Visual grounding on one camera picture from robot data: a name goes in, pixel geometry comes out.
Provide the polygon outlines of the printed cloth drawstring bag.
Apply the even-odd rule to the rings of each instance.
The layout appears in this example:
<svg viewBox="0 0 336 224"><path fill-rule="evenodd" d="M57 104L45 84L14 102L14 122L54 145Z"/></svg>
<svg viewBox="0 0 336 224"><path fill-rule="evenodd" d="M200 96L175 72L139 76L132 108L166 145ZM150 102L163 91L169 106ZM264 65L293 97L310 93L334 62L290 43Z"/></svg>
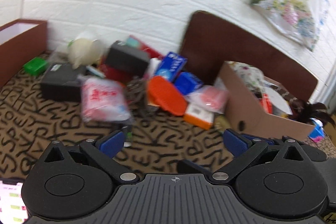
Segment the printed cloth drawstring bag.
<svg viewBox="0 0 336 224"><path fill-rule="evenodd" d="M260 69L241 62L227 61L227 64L251 92L256 94L264 93L264 74Z"/></svg>

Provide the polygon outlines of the black box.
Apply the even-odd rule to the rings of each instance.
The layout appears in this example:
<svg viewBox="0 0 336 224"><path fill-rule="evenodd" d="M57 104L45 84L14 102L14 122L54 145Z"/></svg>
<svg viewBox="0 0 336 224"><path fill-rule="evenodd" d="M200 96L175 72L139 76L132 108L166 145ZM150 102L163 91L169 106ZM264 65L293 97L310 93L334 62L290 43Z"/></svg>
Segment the black box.
<svg viewBox="0 0 336 224"><path fill-rule="evenodd" d="M52 63L40 82L42 98L58 102L81 102L79 77L85 74L85 66L73 69L69 63Z"/></svg>
<svg viewBox="0 0 336 224"><path fill-rule="evenodd" d="M114 42L107 53L105 63L109 67L142 77L150 62L148 53L121 41Z"/></svg>

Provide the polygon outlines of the orange silicone brush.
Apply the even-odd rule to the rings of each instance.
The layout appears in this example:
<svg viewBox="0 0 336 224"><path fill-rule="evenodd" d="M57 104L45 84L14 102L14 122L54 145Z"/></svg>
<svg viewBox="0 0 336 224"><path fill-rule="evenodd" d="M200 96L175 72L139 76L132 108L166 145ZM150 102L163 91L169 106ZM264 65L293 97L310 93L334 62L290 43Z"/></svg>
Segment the orange silicone brush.
<svg viewBox="0 0 336 224"><path fill-rule="evenodd" d="M187 102L178 89L161 76L154 76L147 82L150 102L175 116L183 116Z"/></svg>

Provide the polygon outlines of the patterned letter table mat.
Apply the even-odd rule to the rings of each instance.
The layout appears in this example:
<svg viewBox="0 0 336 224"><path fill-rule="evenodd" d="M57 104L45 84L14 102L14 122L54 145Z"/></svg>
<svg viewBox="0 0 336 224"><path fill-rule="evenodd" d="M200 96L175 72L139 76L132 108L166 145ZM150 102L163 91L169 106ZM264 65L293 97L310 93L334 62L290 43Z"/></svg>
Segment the patterned letter table mat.
<svg viewBox="0 0 336 224"><path fill-rule="evenodd" d="M41 77L19 71L1 88L3 178L26 178L52 141L76 145L111 131L109 123L83 122L78 103L45 100L40 81ZM232 160L216 129L205 131L162 110L149 113L141 102L130 108L131 144L117 154L116 161L135 173L174 173L182 159L217 170Z"/></svg>

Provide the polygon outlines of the black yellow battery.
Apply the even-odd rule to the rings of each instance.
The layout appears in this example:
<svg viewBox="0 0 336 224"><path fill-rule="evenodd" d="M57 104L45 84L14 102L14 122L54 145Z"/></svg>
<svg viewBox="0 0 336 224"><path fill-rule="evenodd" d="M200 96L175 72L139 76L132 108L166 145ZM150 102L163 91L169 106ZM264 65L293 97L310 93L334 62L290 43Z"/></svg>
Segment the black yellow battery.
<svg viewBox="0 0 336 224"><path fill-rule="evenodd" d="M133 140L133 134L132 134L132 126L131 125L125 125L122 128L123 134L125 136L125 141L123 146L124 147L130 147Z"/></svg>

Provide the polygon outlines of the green plastic block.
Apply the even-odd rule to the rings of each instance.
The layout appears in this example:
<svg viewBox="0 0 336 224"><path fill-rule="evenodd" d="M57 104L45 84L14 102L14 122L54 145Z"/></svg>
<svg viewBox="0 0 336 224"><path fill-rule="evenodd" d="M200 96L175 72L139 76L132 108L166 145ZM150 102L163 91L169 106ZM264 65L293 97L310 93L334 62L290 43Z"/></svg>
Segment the green plastic block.
<svg viewBox="0 0 336 224"><path fill-rule="evenodd" d="M49 63L45 59L34 57L23 65L23 70L31 76L39 76L46 71L48 65Z"/></svg>

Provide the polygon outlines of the brown white striped item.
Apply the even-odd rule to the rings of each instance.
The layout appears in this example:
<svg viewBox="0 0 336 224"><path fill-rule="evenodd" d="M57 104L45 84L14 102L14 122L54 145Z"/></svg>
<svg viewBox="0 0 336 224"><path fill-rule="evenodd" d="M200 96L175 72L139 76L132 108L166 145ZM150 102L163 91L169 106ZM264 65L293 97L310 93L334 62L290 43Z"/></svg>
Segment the brown white striped item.
<svg viewBox="0 0 336 224"><path fill-rule="evenodd" d="M271 85L270 86L273 90L278 92L286 102L288 102L290 108L295 112L301 112L305 106L305 102L303 100L298 99L293 94L288 92L285 88L281 86Z"/></svg>

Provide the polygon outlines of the yellow green snack packet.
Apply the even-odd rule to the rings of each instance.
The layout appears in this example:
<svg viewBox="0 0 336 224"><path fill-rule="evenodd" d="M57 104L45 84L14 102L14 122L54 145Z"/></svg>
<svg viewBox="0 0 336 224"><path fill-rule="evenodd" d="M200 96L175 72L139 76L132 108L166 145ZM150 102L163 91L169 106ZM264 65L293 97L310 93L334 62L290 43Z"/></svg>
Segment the yellow green snack packet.
<svg viewBox="0 0 336 224"><path fill-rule="evenodd" d="M214 119L214 128L222 134L225 130L231 128L231 124L225 116L217 115Z"/></svg>

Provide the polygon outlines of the black box lower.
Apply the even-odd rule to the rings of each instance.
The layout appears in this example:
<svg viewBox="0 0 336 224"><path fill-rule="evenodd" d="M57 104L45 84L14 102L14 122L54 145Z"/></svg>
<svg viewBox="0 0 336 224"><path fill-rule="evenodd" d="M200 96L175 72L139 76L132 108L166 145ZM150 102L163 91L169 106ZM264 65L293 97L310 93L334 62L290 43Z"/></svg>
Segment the black box lower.
<svg viewBox="0 0 336 224"><path fill-rule="evenodd" d="M69 63L52 63L40 82L42 98L58 102L81 102L79 77L85 74L85 66L73 69Z"/></svg>

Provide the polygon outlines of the clear bag pink contents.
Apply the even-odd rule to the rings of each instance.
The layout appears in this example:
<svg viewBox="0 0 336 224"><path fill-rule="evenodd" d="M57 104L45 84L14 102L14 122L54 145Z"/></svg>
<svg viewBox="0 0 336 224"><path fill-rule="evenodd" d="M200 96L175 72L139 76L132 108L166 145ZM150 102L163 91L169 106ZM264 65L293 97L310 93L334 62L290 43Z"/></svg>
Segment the clear bag pink contents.
<svg viewBox="0 0 336 224"><path fill-rule="evenodd" d="M81 117L85 122L123 122L131 118L120 83L98 77L81 78Z"/></svg>

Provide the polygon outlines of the black box upper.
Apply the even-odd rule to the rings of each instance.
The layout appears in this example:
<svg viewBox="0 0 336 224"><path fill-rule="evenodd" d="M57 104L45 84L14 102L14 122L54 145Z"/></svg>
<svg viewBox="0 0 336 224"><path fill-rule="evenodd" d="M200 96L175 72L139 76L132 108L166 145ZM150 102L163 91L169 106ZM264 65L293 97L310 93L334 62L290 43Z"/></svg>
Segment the black box upper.
<svg viewBox="0 0 336 224"><path fill-rule="evenodd" d="M150 62L148 53L121 41L114 42L107 53L105 63L109 67L142 77Z"/></svg>

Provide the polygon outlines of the dark brown empty box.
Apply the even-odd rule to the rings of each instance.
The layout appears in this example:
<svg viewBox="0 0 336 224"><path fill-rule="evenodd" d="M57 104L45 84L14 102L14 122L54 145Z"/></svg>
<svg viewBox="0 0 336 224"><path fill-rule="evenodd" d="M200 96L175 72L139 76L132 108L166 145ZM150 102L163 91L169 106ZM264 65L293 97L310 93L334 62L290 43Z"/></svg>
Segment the dark brown empty box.
<svg viewBox="0 0 336 224"><path fill-rule="evenodd" d="M16 19L1 26L1 86L47 50L47 24L45 20Z"/></svg>

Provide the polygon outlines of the blue toothpaste box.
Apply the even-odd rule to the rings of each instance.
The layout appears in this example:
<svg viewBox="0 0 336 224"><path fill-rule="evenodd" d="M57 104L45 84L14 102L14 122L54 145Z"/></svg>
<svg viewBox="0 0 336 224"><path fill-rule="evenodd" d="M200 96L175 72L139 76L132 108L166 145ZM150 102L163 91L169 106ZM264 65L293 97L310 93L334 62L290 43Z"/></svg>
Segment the blue toothpaste box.
<svg viewBox="0 0 336 224"><path fill-rule="evenodd" d="M175 52L169 52L157 67L154 75L173 82L186 63L187 58Z"/></svg>

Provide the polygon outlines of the red flat box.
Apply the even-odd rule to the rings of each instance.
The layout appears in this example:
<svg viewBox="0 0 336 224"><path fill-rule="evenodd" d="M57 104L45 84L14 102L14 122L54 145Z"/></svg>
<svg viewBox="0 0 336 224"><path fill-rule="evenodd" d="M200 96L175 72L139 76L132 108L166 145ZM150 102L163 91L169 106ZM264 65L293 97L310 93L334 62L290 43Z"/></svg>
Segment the red flat box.
<svg viewBox="0 0 336 224"><path fill-rule="evenodd" d="M140 39L136 38L133 35L130 35L126 39L126 45L148 53L151 59L157 58L161 60L163 58L163 55L161 53L156 51L154 48L148 46L146 43L142 42Z"/></svg>

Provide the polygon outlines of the cream plastic funnel cup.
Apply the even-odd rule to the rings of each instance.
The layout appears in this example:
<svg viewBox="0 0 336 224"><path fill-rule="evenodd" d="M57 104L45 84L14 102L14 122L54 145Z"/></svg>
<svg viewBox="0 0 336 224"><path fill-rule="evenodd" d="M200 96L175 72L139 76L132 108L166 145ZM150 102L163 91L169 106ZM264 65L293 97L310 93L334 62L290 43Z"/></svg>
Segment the cream plastic funnel cup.
<svg viewBox="0 0 336 224"><path fill-rule="evenodd" d="M105 53L105 44L90 31L83 31L68 44L68 61L73 69L84 65L99 65Z"/></svg>

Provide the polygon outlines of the orange white small box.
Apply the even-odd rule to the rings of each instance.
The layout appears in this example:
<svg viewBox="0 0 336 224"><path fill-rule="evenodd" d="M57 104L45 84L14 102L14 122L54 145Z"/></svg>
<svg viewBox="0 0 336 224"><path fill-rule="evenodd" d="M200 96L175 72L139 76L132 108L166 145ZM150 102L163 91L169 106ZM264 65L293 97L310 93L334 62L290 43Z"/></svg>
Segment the orange white small box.
<svg viewBox="0 0 336 224"><path fill-rule="evenodd" d="M204 130L209 130L213 126L214 113L190 103L187 106L183 120Z"/></svg>

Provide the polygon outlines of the blue plastic container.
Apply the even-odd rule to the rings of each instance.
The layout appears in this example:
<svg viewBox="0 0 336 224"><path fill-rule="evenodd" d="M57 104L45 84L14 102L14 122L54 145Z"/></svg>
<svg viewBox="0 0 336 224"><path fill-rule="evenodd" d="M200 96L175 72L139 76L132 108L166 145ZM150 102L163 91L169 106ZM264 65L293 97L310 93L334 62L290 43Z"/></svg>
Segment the blue plastic container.
<svg viewBox="0 0 336 224"><path fill-rule="evenodd" d="M182 72L174 82L178 91L186 96L203 86L203 82L190 72Z"/></svg>

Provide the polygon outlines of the red bottle in box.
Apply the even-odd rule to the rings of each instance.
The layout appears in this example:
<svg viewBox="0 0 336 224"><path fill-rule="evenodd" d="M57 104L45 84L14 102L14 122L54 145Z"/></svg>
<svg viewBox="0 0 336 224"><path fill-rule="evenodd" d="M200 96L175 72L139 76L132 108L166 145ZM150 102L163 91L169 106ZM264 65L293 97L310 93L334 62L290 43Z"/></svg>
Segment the red bottle in box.
<svg viewBox="0 0 336 224"><path fill-rule="evenodd" d="M259 99L260 105L262 106L263 110L268 113L273 113L272 103L267 94L262 93L261 98Z"/></svg>

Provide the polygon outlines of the clear bag pink straws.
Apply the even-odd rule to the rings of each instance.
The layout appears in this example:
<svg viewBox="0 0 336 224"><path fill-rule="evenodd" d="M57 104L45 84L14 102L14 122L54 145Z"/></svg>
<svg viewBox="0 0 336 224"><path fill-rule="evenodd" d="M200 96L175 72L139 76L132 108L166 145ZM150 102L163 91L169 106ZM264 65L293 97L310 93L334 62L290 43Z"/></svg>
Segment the clear bag pink straws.
<svg viewBox="0 0 336 224"><path fill-rule="evenodd" d="M207 111L220 114L224 113L228 98L229 91L227 89L220 89L210 85L205 85L186 96L188 102Z"/></svg>

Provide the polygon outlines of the dark brown wooden board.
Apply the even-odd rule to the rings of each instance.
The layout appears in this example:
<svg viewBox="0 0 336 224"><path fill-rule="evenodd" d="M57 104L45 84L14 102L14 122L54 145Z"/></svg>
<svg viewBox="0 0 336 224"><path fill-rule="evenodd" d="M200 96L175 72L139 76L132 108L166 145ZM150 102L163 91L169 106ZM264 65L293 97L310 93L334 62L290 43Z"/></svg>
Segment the dark brown wooden board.
<svg viewBox="0 0 336 224"><path fill-rule="evenodd" d="M192 14L179 54L187 58L187 70L205 84L214 82L224 61L257 67L295 97L308 101L317 78L306 68L266 41L206 11Z"/></svg>

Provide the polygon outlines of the tan cardboard box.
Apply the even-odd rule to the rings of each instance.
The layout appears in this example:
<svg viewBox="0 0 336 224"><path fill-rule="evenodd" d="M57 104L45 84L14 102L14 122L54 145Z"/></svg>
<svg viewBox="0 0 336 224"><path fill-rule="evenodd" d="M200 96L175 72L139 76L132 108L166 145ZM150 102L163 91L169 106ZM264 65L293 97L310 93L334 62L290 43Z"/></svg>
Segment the tan cardboard box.
<svg viewBox="0 0 336 224"><path fill-rule="evenodd" d="M289 136L304 141L314 130L313 125L266 113L257 97L227 63L223 64L218 79L229 91L225 116L235 131L263 138Z"/></svg>

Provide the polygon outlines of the white plastic bottle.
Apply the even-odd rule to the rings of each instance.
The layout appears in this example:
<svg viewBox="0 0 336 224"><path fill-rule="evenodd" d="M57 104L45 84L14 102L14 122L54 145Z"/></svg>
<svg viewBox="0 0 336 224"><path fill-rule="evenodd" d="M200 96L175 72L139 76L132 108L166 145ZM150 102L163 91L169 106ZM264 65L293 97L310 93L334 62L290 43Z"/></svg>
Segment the white plastic bottle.
<svg viewBox="0 0 336 224"><path fill-rule="evenodd" d="M156 57L150 59L149 65L147 66L146 72L144 74L144 78L145 79L152 78L154 76L157 68L159 67L160 63L161 63L161 60L156 58Z"/></svg>

